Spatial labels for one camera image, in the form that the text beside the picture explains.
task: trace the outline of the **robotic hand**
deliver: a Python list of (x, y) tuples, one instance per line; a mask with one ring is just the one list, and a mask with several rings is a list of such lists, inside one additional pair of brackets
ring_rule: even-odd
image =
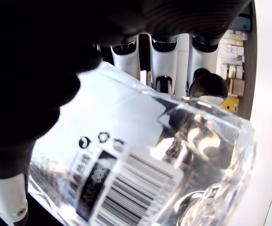
[(27, 175), (35, 141), (57, 122), (80, 87), (77, 73), (102, 60), (95, 44), (129, 43), (139, 33), (189, 33), (188, 72), (208, 57), (248, 0), (0, 0), (0, 216), (24, 225)]

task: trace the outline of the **product package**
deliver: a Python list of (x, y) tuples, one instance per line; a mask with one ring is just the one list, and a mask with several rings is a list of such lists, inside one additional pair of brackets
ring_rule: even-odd
[(34, 147), (29, 193), (70, 226), (219, 226), (249, 180), (249, 121), (103, 62)]

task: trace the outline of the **bottle label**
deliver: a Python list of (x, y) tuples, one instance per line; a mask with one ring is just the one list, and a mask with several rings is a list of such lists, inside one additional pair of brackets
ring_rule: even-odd
[(63, 205), (70, 207), (68, 217), (77, 225), (152, 225), (180, 185), (183, 171), (130, 145), (124, 136), (89, 134), (96, 135), (75, 136), (78, 146), (71, 152), (60, 145), (54, 155), (36, 149), (33, 179), (40, 177), (36, 183), (64, 218), (68, 209)]

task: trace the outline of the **white wall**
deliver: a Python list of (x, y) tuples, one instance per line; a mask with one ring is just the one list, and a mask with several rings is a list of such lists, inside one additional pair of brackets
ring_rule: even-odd
[(256, 163), (229, 226), (264, 225), (272, 200), (272, 0), (256, 0), (255, 4), (257, 72), (251, 121), (257, 140)]

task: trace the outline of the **cardboard box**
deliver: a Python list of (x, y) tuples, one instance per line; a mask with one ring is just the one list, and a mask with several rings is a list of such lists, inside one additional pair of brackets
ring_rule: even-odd
[(226, 45), (226, 52), (231, 53), (231, 45), (230, 44)]
[(236, 51), (237, 51), (237, 55), (239, 55), (239, 56), (244, 55), (244, 47), (238, 46)]
[(245, 81), (241, 79), (230, 79), (229, 92), (237, 96), (243, 96)]
[(231, 45), (231, 53), (237, 54), (238, 53), (238, 47), (234, 46), (234, 45)]
[(221, 103), (221, 106), (233, 113), (237, 113), (239, 109), (239, 99), (228, 97), (223, 103)]
[(243, 79), (243, 72), (244, 69), (242, 66), (236, 66), (236, 73), (235, 73), (235, 78), (236, 79)]
[(235, 74), (236, 74), (236, 67), (235, 65), (229, 65), (229, 70), (228, 70), (228, 77), (231, 79), (235, 78)]
[(220, 76), (227, 80), (227, 74), (228, 74), (228, 65), (227, 64), (221, 64), (221, 74)]

